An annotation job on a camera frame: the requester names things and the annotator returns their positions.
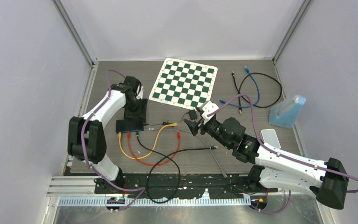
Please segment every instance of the white phone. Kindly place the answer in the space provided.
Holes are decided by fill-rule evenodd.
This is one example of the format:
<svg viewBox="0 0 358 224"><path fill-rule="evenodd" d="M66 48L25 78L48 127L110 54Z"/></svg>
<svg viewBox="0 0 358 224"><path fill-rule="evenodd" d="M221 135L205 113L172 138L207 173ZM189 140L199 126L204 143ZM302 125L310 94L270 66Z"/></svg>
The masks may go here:
<svg viewBox="0 0 358 224"><path fill-rule="evenodd" d="M278 136L276 135L275 129L263 129L261 131L261 135L263 141L270 144L275 148L281 148L281 144L279 143Z"/></svg>

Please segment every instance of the robotic arm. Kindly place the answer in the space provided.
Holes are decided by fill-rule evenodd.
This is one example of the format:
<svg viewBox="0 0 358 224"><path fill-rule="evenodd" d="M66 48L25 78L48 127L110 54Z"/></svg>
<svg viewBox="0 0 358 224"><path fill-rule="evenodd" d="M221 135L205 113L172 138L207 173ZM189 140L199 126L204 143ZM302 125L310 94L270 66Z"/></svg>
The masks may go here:
<svg viewBox="0 0 358 224"><path fill-rule="evenodd" d="M87 156L92 167L116 185L121 186L122 171L106 154L103 129L122 107L124 107L124 121L136 121L143 128L146 120L147 99L142 99L143 87L135 77L126 76L123 83L113 84L110 88L111 91L107 91L105 97L92 110L81 117L72 117L69 121L68 154L85 162L81 142L84 136ZM82 135L82 127L90 115L93 116L89 119L85 133Z"/></svg>
<svg viewBox="0 0 358 224"><path fill-rule="evenodd" d="M201 114L198 122L184 119L190 131L195 136L209 134L227 149L232 149L232 155L241 162L255 164L248 175L249 186L255 191L264 191L268 188L289 189L315 197L320 203L334 209L343 209L348 178L327 173L317 167L329 168L341 173L346 171L342 163L334 158L327 162L301 157L295 154L276 149L264 143L272 152L260 145L257 138L245 134L245 127L235 118L229 118L223 123L216 120L216 115L207 116L218 109L218 106L207 101L197 110ZM295 161L283 158L285 154L297 160L315 165L315 169Z"/></svg>

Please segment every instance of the gray cable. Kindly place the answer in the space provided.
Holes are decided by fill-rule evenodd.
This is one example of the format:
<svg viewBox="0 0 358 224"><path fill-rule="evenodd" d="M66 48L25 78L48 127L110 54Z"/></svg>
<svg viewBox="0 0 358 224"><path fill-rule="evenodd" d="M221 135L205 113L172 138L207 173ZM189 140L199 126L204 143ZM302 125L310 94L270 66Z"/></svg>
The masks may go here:
<svg viewBox="0 0 358 224"><path fill-rule="evenodd" d="M160 130L160 129L159 129L159 128L150 127L149 130L150 130L150 131L157 131L157 130ZM184 130L184 129L176 129L176 128L174 128L174 129L169 128L169 129L168 129L168 128L166 128L166 129L164 129L164 130L181 131L181 132L187 132L187 133L190 133L190 134L191 134L190 131ZM199 139L202 141L202 143L204 143L204 145L205 145L206 147L209 147L209 145L208 145L200 136L196 135L195 137L199 138ZM227 178L226 172L223 170L223 167L221 167L219 161L217 160L217 158L215 157L215 155L213 154L213 152L212 152L211 149L209 149L209 152L211 153L212 157L215 159L215 162L216 162L216 164L218 165L218 167L219 167L219 169L220 169L220 172L221 172L221 174L223 175L223 177L224 177L224 178Z"/></svg>

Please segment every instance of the black cable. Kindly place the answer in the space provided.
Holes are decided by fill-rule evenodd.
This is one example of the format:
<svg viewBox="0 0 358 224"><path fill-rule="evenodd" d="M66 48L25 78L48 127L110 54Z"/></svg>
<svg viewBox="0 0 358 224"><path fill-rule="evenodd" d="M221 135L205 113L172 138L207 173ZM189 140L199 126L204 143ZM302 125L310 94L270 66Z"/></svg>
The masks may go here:
<svg viewBox="0 0 358 224"><path fill-rule="evenodd" d="M177 165L177 163L176 163L173 159L171 159L169 156L170 156L170 155L173 155L173 154L175 154L175 153L184 152L184 151L195 151L195 150L207 150L207 149L209 149L209 148L188 148L188 149L181 149L181 150L175 151L175 152L170 153L170 154L168 154L168 155L164 155L164 154L162 154L162 153L160 153L160 152L157 152L156 150L153 151L153 150L147 148L146 146L144 146L144 145L141 143L141 141L139 140L139 133L138 133L138 132L137 132L137 140L138 140L139 144L140 144L144 149L149 150L149 151L151 151L151 152L155 152L155 153L160 154L160 155L162 155L162 156L164 157L164 158L162 158L160 161L158 161L156 164L154 164L154 166L150 169L150 171L149 171L149 176L148 176L147 179L146 179L146 186L145 186L145 187L146 187L146 190L145 190L145 191L146 191L146 195L149 197L149 199L150 199L152 202L158 203L158 204L163 204L163 203L166 203L166 202L172 200L172 199L175 197L175 194L176 194L176 192L178 191L178 188L179 188L179 185L180 185L180 179L181 179L181 178L180 178L180 168L179 168L179 166ZM169 196L168 199L165 200L165 201L158 202L158 201L156 201L156 200L153 200L152 197L150 196L150 193L149 193L149 179L150 179L151 173L152 173L152 171L154 170L154 168L155 168L159 163L161 163L164 159L169 159L169 160L171 160L171 161L175 164L175 166L178 168L178 182L176 183L175 190L173 191L173 193L171 194L171 196Z"/></svg>
<svg viewBox="0 0 358 224"><path fill-rule="evenodd" d="M235 74L234 74L234 71L232 71L232 72L231 72L231 77L233 77L234 86L235 86L235 88L236 88L236 90L237 90L238 94L240 94L240 91L239 91L239 90L238 90L238 88L237 88L237 81L235 80ZM241 108L241 98L238 98L238 106L239 106L238 111L239 111L239 113L240 113L240 114L242 114L242 108Z"/></svg>
<svg viewBox="0 0 358 224"><path fill-rule="evenodd" d="M182 117L182 119L180 119L180 121L179 122L176 122L176 123L180 123L180 122L182 122L183 121L183 119L185 118L185 115L186 114L188 114L189 112L186 112L185 114L183 114L183 117ZM143 124L143 126L161 126L161 125L169 125L169 124L172 124L172 123L170 123L168 120L165 122L163 122L162 124L155 124L155 125L149 125L149 124Z"/></svg>
<svg viewBox="0 0 358 224"><path fill-rule="evenodd" d="M276 80L274 77L271 77L271 76L269 76L269 75L267 75L267 74L264 74L264 73L253 72L253 73L251 73L251 74L252 74L252 75L262 75L262 76L268 77L268 78L274 80L276 83L278 83L279 88L280 88L279 96L278 96L278 98L275 100L275 102L273 102L273 103L271 103L270 105L267 105L267 106L254 105L254 107L257 107L257 108L268 108L268 107L270 107L270 106L276 104L276 103L279 101L279 99L281 98L281 96L282 96L282 85L279 83L279 81ZM236 90L238 91L238 94L241 93L242 85L243 85L244 81L247 79L247 77L249 77L249 75L247 75L247 76L242 80L242 82L241 82L239 88L237 87L237 84L234 84ZM249 101L248 101L246 98L242 97L242 99L244 99L247 103L249 103Z"/></svg>

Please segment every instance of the yellow cable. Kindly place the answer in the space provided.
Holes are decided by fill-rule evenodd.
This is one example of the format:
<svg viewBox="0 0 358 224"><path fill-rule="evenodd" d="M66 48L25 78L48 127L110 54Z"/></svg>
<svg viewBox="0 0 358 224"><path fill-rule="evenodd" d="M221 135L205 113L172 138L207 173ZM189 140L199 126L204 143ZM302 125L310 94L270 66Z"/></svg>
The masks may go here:
<svg viewBox="0 0 358 224"><path fill-rule="evenodd" d="M175 127L176 125L178 125L178 124L177 124L177 123L173 123L173 124L165 125L165 126L163 126L163 127L158 131L157 136L156 136L156 139L155 139L155 141L154 141L154 146L153 146L153 148L151 149L152 151L154 151L154 148L155 148L156 145L157 145L157 140L158 140L158 137L159 137L159 135L160 135L160 132L161 132L164 128L166 128L166 127L169 127L169 126ZM123 150L123 146L121 145L121 136L122 136L122 135L121 135L121 132L119 132L119 133L118 133L118 144L119 144L119 146L120 146L121 152L122 152L125 156L127 156L128 158L134 160L134 159L135 159L134 157L131 157L131 156L127 155L127 153L125 153L125 151ZM144 156L142 156L142 157L137 157L137 158L138 158L138 159L146 158L146 157L148 157L150 154L153 153L152 151L150 151L148 154L146 154L146 155L144 155Z"/></svg>

